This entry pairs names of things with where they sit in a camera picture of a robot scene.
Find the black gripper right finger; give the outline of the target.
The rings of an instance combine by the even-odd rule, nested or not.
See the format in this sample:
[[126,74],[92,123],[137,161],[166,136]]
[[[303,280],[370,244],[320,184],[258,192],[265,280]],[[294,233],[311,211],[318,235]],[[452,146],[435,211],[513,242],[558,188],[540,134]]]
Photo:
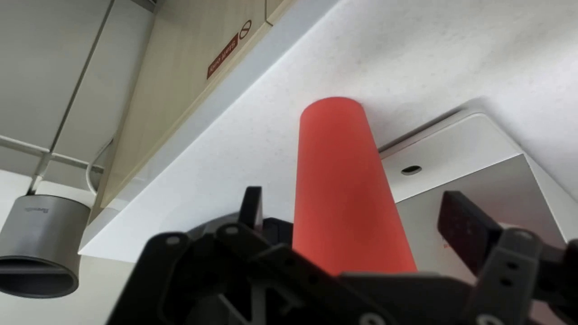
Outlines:
[[502,235],[502,228],[462,192],[442,193],[437,231],[473,275]]

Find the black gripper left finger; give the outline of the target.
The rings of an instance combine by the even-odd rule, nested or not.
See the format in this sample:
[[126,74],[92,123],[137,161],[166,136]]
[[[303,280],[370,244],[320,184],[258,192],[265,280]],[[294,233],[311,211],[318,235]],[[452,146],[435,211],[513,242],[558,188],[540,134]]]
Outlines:
[[249,186],[244,192],[244,199],[238,210],[238,222],[247,228],[258,228],[262,224],[262,188]]

